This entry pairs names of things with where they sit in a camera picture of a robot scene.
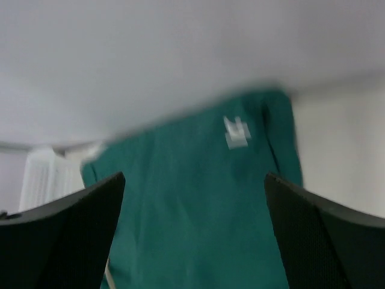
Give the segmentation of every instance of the black plastic object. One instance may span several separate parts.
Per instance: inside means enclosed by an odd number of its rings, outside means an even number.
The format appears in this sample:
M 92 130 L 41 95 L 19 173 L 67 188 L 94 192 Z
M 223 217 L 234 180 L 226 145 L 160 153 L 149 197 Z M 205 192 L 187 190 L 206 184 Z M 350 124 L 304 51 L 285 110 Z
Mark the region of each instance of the black plastic object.
M 124 187 L 118 173 L 0 220 L 0 288 L 100 288 Z
M 385 219 L 271 173 L 265 191 L 291 289 L 385 288 Z

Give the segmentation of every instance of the green towel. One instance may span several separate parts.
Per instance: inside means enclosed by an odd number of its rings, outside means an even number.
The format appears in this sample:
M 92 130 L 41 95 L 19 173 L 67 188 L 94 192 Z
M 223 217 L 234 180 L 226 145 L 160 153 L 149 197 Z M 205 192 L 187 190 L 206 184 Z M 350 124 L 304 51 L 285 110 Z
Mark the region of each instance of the green towel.
M 243 125 L 229 142 L 226 119 Z M 114 143 L 82 175 L 89 186 L 118 171 L 126 188 L 110 251 L 117 288 L 288 288 L 263 189 L 268 172 L 302 182 L 281 90 L 241 93 Z

